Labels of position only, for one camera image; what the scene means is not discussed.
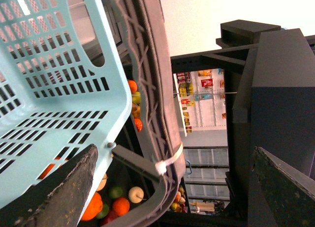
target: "zip tie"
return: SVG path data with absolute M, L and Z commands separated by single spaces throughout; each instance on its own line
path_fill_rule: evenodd
M 180 157 L 180 155 L 183 152 L 183 149 L 184 149 L 184 146 L 183 146 L 183 143 L 181 143 L 179 149 L 171 158 L 168 158 L 166 160 L 161 160 L 155 164 L 156 170 L 159 175 L 164 175 L 166 173 L 166 167 L 173 164 L 178 159 L 178 157 Z

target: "plastic basket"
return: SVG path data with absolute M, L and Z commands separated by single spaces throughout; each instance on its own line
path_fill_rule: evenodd
M 40 182 L 50 164 L 49 173 L 93 143 L 89 201 L 112 160 L 106 146 L 130 114 L 131 95 L 101 0 L 81 5 L 101 67 L 82 47 L 78 36 L 89 26 L 76 32 L 67 0 L 0 0 L 0 208 Z

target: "snack package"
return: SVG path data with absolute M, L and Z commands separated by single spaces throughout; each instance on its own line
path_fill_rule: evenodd
M 182 103 L 182 104 L 188 104 L 189 102 L 190 102 L 190 101 L 189 101 L 188 99 L 182 99 L 182 100 L 181 100 L 181 103 Z
M 212 94 L 200 94 L 200 95 L 195 95 L 195 100 L 209 100 L 213 99 Z
M 187 104 L 187 106 L 195 106 L 196 105 L 196 103 L 194 102 L 194 101 L 190 101 L 188 104 Z
M 219 68 L 218 69 L 218 74 L 223 74 L 224 73 L 224 69 Z
M 213 79 L 209 78 L 209 79 L 201 80 L 201 86 L 202 87 L 212 87 L 213 86 Z
M 210 75 L 212 75 L 212 70 L 211 69 L 199 70 L 198 71 L 198 76 L 199 77 L 210 76 Z

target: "store shelf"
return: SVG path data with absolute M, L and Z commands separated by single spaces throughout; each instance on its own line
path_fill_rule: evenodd
M 180 95 L 179 95 L 179 84 L 178 84 L 178 82 L 177 82 L 177 77 L 176 77 L 176 74 L 175 74 L 175 73 L 173 74 L 173 77 L 174 77 L 174 82 L 175 82 L 175 87 L 176 87 L 176 93 L 177 93 L 177 94 L 176 94 L 176 97 L 177 97 L 177 101 L 178 101 L 178 103 L 179 103 L 179 110 L 180 110 L 180 114 L 181 114 L 181 118 L 182 118 L 182 120 L 181 120 L 182 124 L 180 124 L 179 127 L 180 127 L 180 131 L 183 131 L 184 134 L 185 134 L 185 137 L 187 137 L 187 131 L 186 131 L 186 129 L 185 129 L 184 112 L 183 112 L 183 108 L 182 108 L 181 97 L 180 97 Z
M 201 80 L 212 80 L 213 86 L 205 88 L 202 86 Z M 178 83 L 176 75 L 174 75 L 176 90 L 178 92 Z M 224 78 L 220 69 L 213 69 L 210 76 L 198 76 L 198 72 L 191 72 L 191 82 L 193 85 L 193 94 L 187 97 L 177 95 L 179 102 L 181 118 L 183 125 L 180 124 L 180 131 L 186 132 L 185 119 L 183 112 L 188 112 L 189 122 L 192 131 L 204 130 L 226 130 L 225 115 L 225 94 L 224 94 Z M 198 95 L 209 95 L 210 99 L 195 100 Z M 181 100 L 188 99 L 195 101 L 195 106 L 185 106 L 182 108 Z

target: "green apple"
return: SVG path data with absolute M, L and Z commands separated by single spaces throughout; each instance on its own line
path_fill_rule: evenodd
M 112 186 L 108 190 L 108 195 L 111 199 L 119 198 L 123 195 L 123 189 L 120 186 Z
M 132 102 L 135 103 L 135 104 L 140 104 L 141 103 L 140 92 L 133 93 Z
M 109 212 L 109 206 L 104 203 L 103 204 L 103 209 L 95 216 L 97 219 L 103 219 L 105 216 L 107 216 Z

